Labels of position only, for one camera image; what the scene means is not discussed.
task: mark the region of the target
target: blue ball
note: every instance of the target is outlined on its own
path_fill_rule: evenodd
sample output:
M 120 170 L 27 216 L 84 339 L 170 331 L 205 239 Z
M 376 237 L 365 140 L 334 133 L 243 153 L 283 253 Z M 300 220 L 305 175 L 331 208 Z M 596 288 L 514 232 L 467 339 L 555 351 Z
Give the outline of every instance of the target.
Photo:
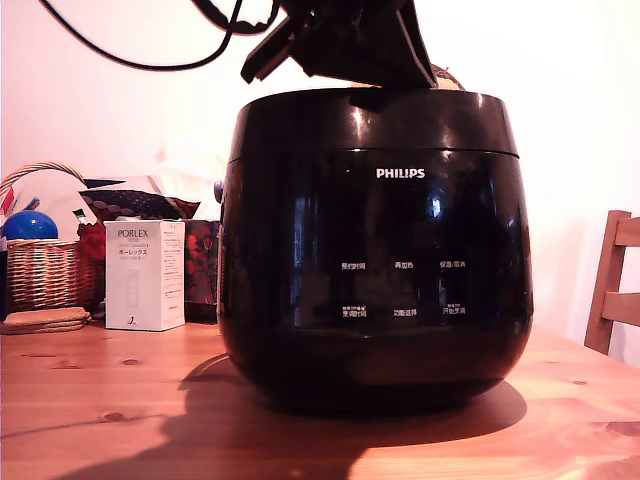
M 58 238 L 58 227 L 50 216 L 26 210 L 11 215 L 2 227 L 2 233 L 7 240 Z

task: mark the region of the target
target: wicker basket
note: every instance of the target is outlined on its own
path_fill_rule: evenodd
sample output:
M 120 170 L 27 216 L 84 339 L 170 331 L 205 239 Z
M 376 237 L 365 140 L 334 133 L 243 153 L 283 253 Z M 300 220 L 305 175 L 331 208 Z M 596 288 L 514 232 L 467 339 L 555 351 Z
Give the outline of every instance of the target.
M 40 170 L 59 170 L 82 181 L 78 172 L 63 165 L 29 165 L 5 178 L 0 198 L 19 178 Z M 8 250 L 9 312 L 62 307 L 91 310 L 104 299 L 104 262 L 87 257 L 78 242 L 10 240 Z

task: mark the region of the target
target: wooden chair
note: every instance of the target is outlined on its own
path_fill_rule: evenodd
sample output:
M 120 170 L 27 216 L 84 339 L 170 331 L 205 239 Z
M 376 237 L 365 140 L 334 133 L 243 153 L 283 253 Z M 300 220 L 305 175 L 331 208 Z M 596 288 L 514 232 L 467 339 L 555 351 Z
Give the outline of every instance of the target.
M 593 290 L 585 346 L 609 354 L 613 322 L 640 327 L 640 293 L 620 293 L 627 247 L 640 247 L 640 217 L 611 210 L 604 231 L 600 265 Z

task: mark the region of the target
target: glossy surface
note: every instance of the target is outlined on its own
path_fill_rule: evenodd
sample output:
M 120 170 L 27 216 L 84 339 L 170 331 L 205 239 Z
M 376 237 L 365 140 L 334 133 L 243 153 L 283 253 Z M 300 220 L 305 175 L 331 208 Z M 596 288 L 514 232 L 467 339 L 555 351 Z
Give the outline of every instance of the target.
M 25 210 L 11 215 L 2 234 L 7 240 L 58 238 L 58 227 L 51 217 L 36 210 Z
M 341 88 L 281 93 L 238 115 L 231 160 L 283 151 L 437 148 L 517 156 L 502 100 L 474 92 Z
M 225 345 L 279 403 L 462 402 L 524 349 L 533 301 L 514 155 L 284 144 L 229 164 L 222 225 Z

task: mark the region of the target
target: philips logo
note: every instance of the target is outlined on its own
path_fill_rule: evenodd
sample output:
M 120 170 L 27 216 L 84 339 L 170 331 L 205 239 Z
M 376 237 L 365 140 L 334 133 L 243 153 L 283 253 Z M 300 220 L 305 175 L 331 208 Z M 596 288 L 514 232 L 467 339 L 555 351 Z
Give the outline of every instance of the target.
M 424 178 L 424 168 L 378 168 L 376 178 Z

